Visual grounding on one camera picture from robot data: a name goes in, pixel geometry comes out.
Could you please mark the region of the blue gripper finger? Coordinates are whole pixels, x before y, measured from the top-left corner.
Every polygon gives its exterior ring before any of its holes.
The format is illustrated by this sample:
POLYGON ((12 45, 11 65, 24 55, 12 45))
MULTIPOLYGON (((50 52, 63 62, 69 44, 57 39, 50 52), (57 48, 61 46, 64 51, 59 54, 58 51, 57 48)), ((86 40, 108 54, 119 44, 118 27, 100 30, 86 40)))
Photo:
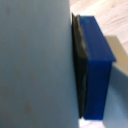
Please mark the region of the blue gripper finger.
POLYGON ((102 120, 116 58, 94 16, 72 16, 72 37, 79 117, 102 120))

